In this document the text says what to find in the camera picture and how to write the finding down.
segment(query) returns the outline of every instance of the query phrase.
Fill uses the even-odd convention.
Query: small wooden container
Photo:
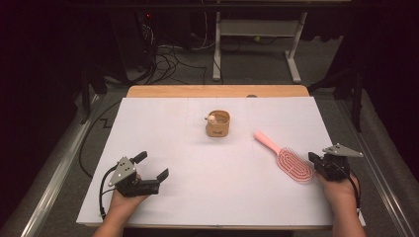
[[[210,115],[215,115],[216,122],[207,122],[206,131],[208,136],[224,137],[228,135],[230,126],[230,114],[226,111],[212,111]]]

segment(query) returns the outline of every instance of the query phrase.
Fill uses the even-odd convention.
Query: table
[[[300,0],[298,2],[349,2],[351,0]],[[233,0],[232,2],[295,2],[294,0]],[[302,12],[295,21],[267,21],[267,20],[222,20],[221,13],[216,13],[215,18],[215,50],[213,55],[212,79],[218,81],[221,78],[221,36],[247,36],[247,37],[292,37],[293,44],[290,50],[285,51],[285,57],[293,81],[301,83],[298,70],[295,65],[294,55],[304,28],[306,12]]]
[[[258,98],[243,98],[248,95]],[[213,108],[232,115],[225,138],[205,135],[204,117]],[[260,117],[263,113],[271,116]],[[154,179],[166,168],[170,175],[160,194],[138,208],[129,226],[330,228],[332,212],[321,185],[316,179],[296,183],[285,175],[273,152],[253,138],[256,127],[304,159],[308,151],[319,154],[331,145],[318,108],[302,86],[130,88],[77,222],[102,222],[97,197],[104,173],[122,156],[146,150],[148,158],[136,165],[142,178]],[[104,206],[109,201],[110,196],[104,196]]]

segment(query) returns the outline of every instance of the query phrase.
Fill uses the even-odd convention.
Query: pink hairbrush
[[[255,138],[277,153],[277,164],[296,181],[308,181],[313,176],[311,168],[289,148],[281,148],[260,131],[255,132]]]

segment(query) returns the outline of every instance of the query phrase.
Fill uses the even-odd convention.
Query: white board
[[[230,114],[226,137],[206,135],[205,117],[214,110]],[[104,174],[123,156],[147,151],[148,157],[135,165],[142,179],[155,179],[166,168],[170,175],[129,225],[330,226],[332,212],[318,180],[298,183],[287,176],[275,153],[254,139],[256,130],[306,160],[309,151],[321,155],[332,145],[309,97],[123,99],[77,222],[102,223],[98,195]],[[110,199],[111,193],[104,195],[106,209]]]

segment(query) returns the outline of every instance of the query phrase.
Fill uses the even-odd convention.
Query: pink brush handle
[[[281,147],[279,145],[275,144],[264,133],[262,133],[259,130],[256,131],[255,132],[255,138],[256,138],[256,140],[260,141],[262,144],[264,144],[264,145],[268,146],[269,148],[271,148],[272,150],[274,150],[275,153],[277,153],[277,156],[280,155]]]

